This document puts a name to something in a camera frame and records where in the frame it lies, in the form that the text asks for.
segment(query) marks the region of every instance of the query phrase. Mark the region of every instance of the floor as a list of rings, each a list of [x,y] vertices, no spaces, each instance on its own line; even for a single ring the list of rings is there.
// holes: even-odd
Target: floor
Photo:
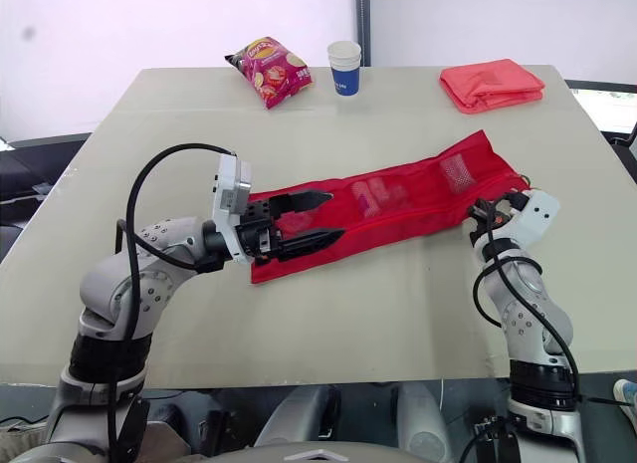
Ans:
[[[612,385],[618,378],[637,380],[637,371],[586,374],[582,392],[589,396],[612,398]],[[430,391],[440,394],[440,380],[427,381]],[[504,414],[507,388],[505,379],[479,378],[445,380],[443,416],[447,422],[455,455],[460,455],[470,439],[473,424],[494,410]],[[341,394],[338,440],[396,446],[392,422],[392,390],[395,383],[351,383],[337,385]],[[291,387],[223,388],[178,392],[147,390],[153,409],[175,403],[186,416],[185,438],[194,451],[200,450],[199,423],[210,410],[226,410],[222,452],[244,448],[254,442],[270,414]],[[55,390],[49,387],[0,385],[0,419],[21,415],[35,419],[46,415]],[[637,438],[628,420],[614,406],[585,403],[582,424],[589,463],[637,461]]]

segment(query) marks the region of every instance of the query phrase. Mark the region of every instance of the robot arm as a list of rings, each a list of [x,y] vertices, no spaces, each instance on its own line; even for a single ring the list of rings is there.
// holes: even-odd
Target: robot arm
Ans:
[[[470,234],[477,257],[485,270],[485,291],[500,315],[511,361],[511,397],[508,407],[522,432],[570,440],[580,463],[584,463],[583,440],[573,368],[561,345],[542,322],[505,285],[495,272],[494,257],[511,286],[546,319],[568,346],[573,327],[567,313],[548,295],[538,265],[525,247],[541,238],[559,210],[556,199],[543,191],[511,192],[503,199],[511,204],[507,213],[493,210],[495,204],[478,200],[469,210],[476,219]],[[489,239],[488,219],[493,221]]]
[[[85,309],[49,417],[47,444],[34,450],[35,459],[97,463],[112,460],[115,452],[117,463],[132,461],[148,411],[138,395],[152,333],[179,286],[199,273],[223,269],[230,260],[267,265],[272,259],[311,254],[344,232],[317,229],[284,239],[276,225],[281,214],[316,208],[331,195],[310,190],[248,203],[250,166],[234,155],[221,156],[215,180],[212,220],[165,219],[136,236],[141,300],[125,354],[120,345],[133,309],[127,251],[119,249],[84,277],[80,294]],[[117,447],[109,448],[107,406],[115,380]]]

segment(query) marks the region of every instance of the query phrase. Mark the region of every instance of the shoe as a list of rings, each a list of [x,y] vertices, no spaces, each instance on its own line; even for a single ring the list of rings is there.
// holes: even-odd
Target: shoe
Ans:
[[[613,386],[613,394],[617,401],[632,403],[633,406],[620,406],[621,411],[628,417],[637,433],[637,413],[635,412],[635,396],[637,395],[637,383],[625,379],[617,380]]]

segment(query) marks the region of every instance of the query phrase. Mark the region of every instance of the white wall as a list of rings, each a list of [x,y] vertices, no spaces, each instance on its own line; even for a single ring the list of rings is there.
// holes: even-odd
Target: white wall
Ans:
[[[354,0],[0,0],[0,135],[92,131],[139,70],[227,66],[265,35],[327,65]]]
[[[371,0],[373,66],[499,58],[637,83],[637,0]]]

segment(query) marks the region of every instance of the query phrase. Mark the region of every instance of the black cable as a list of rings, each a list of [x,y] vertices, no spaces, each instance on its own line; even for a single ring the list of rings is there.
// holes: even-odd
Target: black cable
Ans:
[[[186,392],[186,390],[180,390],[180,391],[177,391],[177,392],[173,393],[172,395],[145,396],[143,399],[144,400],[169,400],[170,398],[176,398],[179,395],[183,395],[185,392]]]
[[[24,423],[28,423],[30,425],[33,425],[34,423],[38,423],[46,418],[49,418],[49,415],[44,415],[41,418],[38,418],[37,420],[30,420],[29,418],[25,418],[24,416],[10,416],[8,418],[3,418],[2,420],[0,420],[0,425],[3,423],[6,423],[7,421],[11,421],[11,420],[18,420],[18,421],[22,421]]]
[[[610,398],[602,398],[600,396],[585,396],[584,399],[591,403],[602,403],[604,405],[635,406],[634,403],[630,403],[628,401],[611,400]]]
[[[126,247],[128,253],[128,264],[130,266],[130,312],[128,314],[128,320],[126,321],[126,326],[124,329],[123,339],[121,341],[119,355],[126,354],[128,347],[130,346],[130,342],[132,341],[132,337],[134,336],[135,328],[137,327],[137,320],[139,318],[139,308],[141,301],[141,289],[139,283],[139,262],[137,260],[137,250],[135,243],[138,243],[135,239],[135,231],[134,231],[134,220],[135,220],[135,205],[137,203],[137,197],[139,196],[139,191],[141,190],[141,185],[143,181],[146,179],[150,171],[164,158],[169,156],[170,154],[174,154],[175,152],[182,151],[185,149],[205,149],[208,151],[218,152],[220,154],[230,154],[236,155],[234,152],[231,152],[223,147],[215,146],[212,144],[202,144],[198,142],[185,143],[185,144],[177,144],[176,146],[171,146],[158,155],[156,155],[153,159],[151,159],[148,164],[141,170],[141,172],[137,175],[131,189],[128,194],[128,202],[126,203],[126,224],[124,229],[124,234],[126,236]],[[113,367],[117,368],[118,358],[112,363]],[[119,371],[116,370],[113,372],[113,377],[108,383],[108,400],[107,400],[107,430],[108,430],[108,460],[110,463],[116,463],[116,447],[117,447],[117,431],[116,431],[116,406],[117,406],[117,382],[119,378]]]
[[[460,455],[460,459],[458,460],[458,463],[465,463],[465,461],[467,461],[469,452],[476,445],[478,440],[480,440],[483,436],[485,436],[490,431],[499,429],[500,427],[504,426],[506,423],[507,423],[507,420],[498,420],[490,424],[486,428],[480,430],[478,433],[476,433],[476,435],[471,440],[469,440],[469,443],[467,443],[467,445],[465,446],[465,449],[462,450],[462,455]]]
[[[495,218],[496,206],[501,200],[502,198],[494,201],[494,203],[491,206],[489,206],[489,208],[487,209],[487,236],[489,237],[489,244],[491,246],[494,245],[493,221]],[[498,274],[500,275],[500,278],[502,279],[502,282],[505,284],[507,289],[509,289],[509,292],[511,292],[511,294],[518,300],[518,302],[520,302],[544,326],[544,328],[555,339],[555,341],[561,348],[561,351],[566,357],[566,360],[568,360],[568,364],[570,365],[570,371],[573,377],[573,397],[575,398],[575,400],[578,400],[579,399],[579,370],[577,368],[577,363],[575,362],[575,358],[573,357],[573,354],[570,352],[570,349],[568,348],[568,345],[566,344],[562,336],[559,334],[559,332],[555,329],[555,327],[545,317],[543,317],[542,314],[537,309],[534,309],[532,305],[529,304],[529,302],[527,302],[527,300],[516,290],[513,284],[509,281],[509,278],[507,278],[507,275],[505,274],[505,271],[503,270],[502,261],[498,258],[497,253],[494,253],[494,265],[496,266],[496,269],[498,271]]]
[[[125,230],[126,229],[126,221],[124,221],[123,219],[118,219],[117,220],[117,228],[121,229],[121,230]],[[168,264],[172,264],[173,266],[179,267],[181,269],[187,269],[189,271],[196,271],[197,270],[197,268],[196,268],[196,266],[194,264],[191,264],[189,262],[180,261],[179,259],[175,259],[174,257],[166,254],[165,252],[160,251],[156,247],[151,246],[146,241],[144,241],[139,235],[134,234],[134,237],[135,237],[135,244],[137,244],[139,247],[141,247],[143,250],[147,251],[148,253],[152,254],[153,256],[158,257],[162,261],[165,261]]]
[[[518,262],[526,262],[527,264],[531,264],[532,266],[535,267],[535,269],[541,274],[542,269],[540,264],[538,264],[536,261],[534,261],[532,258],[530,257],[524,257],[524,256],[507,256],[504,259],[502,259],[500,262],[502,263],[502,265],[507,264],[508,262],[514,262],[514,261],[518,261]],[[482,272],[480,274],[478,274],[478,277],[476,278],[475,282],[474,282],[474,289],[473,289],[473,298],[474,298],[474,305],[476,306],[476,309],[478,310],[478,313],[484,317],[487,321],[489,321],[490,324],[496,326],[496,327],[502,327],[502,325],[496,321],[495,319],[493,319],[491,316],[489,316],[489,314],[487,314],[485,312],[485,310],[482,308],[482,306],[480,305],[480,300],[478,298],[478,289],[480,288],[480,283],[482,282],[482,280],[487,277],[489,274],[491,274],[492,272],[494,272],[496,270],[496,264],[492,264],[489,267],[486,267],[485,269],[482,270]]]

